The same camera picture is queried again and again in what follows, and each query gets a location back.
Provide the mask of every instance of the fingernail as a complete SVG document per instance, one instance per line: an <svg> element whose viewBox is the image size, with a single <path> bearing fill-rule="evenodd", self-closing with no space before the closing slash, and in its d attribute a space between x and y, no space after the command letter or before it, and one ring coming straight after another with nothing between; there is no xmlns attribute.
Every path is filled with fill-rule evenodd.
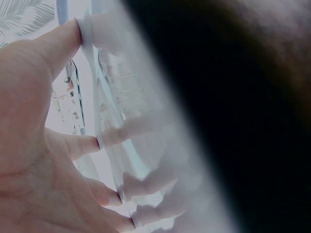
<svg viewBox="0 0 311 233"><path fill-rule="evenodd" d="M121 204L122 204L122 201L121 201L121 199L120 199L118 194L116 194L113 197L111 197L109 199L109 203L108 203L108 205L121 205Z"/></svg>
<svg viewBox="0 0 311 233"><path fill-rule="evenodd" d="M135 228L143 227L142 222L138 219L138 217L135 214L131 216L131 219L134 223Z"/></svg>
<svg viewBox="0 0 311 233"><path fill-rule="evenodd" d="M122 203L127 202L125 192L122 186L118 189L118 194Z"/></svg>

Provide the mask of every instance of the skin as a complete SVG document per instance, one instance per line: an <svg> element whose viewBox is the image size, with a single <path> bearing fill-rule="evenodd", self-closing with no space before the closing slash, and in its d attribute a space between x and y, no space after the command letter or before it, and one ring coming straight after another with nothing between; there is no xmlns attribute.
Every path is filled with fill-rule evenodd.
<svg viewBox="0 0 311 233"><path fill-rule="evenodd" d="M75 20L0 50L0 225L3 232L131 231L131 219L103 208L116 192L83 177L72 160L99 150L92 136L45 128L52 82L81 44Z"/></svg>
<svg viewBox="0 0 311 233"><path fill-rule="evenodd" d="M260 41L310 119L308 7L300 1L211 1ZM122 232L132 220L103 208L120 204L104 184L84 178L72 160L99 150L96 138L71 136L45 128L52 82L81 44L75 20L36 40L12 43L0 50L0 226L3 232ZM149 129L105 132L107 146Z"/></svg>

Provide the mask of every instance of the leaf pattern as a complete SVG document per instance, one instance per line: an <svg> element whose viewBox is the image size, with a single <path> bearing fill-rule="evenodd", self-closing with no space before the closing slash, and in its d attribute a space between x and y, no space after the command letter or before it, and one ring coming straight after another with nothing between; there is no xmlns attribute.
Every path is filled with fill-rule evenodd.
<svg viewBox="0 0 311 233"><path fill-rule="evenodd" d="M54 19L54 0L2 0L0 48L32 34Z"/></svg>

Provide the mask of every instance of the glass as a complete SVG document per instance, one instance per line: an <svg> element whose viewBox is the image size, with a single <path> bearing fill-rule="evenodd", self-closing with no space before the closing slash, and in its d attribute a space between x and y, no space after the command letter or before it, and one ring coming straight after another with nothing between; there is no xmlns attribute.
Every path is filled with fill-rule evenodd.
<svg viewBox="0 0 311 233"><path fill-rule="evenodd" d="M78 20L94 87L95 130L140 232L236 232L178 100L118 1Z"/></svg>

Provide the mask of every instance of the hand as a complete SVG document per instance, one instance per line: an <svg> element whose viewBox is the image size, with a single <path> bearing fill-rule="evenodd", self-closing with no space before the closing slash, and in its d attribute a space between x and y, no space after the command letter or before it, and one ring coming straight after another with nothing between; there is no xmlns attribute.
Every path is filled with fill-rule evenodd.
<svg viewBox="0 0 311 233"><path fill-rule="evenodd" d="M52 82L81 44L75 20L36 40L0 50L0 225L3 232L122 232L131 219L103 208L120 204L72 160L99 150L96 138L45 128Z"/></svg>

